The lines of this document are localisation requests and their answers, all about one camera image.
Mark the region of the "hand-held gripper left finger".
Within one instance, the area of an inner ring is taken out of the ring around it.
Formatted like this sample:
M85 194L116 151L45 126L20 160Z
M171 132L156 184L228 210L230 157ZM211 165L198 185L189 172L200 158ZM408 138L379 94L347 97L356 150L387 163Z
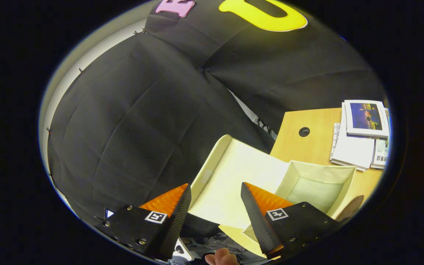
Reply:
M141 206L123 206L95 228L140 255L169 260L180 238L190 202L191 189L185 183Z

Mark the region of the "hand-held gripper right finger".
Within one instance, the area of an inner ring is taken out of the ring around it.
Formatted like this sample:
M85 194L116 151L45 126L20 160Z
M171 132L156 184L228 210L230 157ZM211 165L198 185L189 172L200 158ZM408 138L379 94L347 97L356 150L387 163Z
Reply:
M294 257L340 228L340 222L308 202L293 204L247 182L241 185L241 200L269 259Z

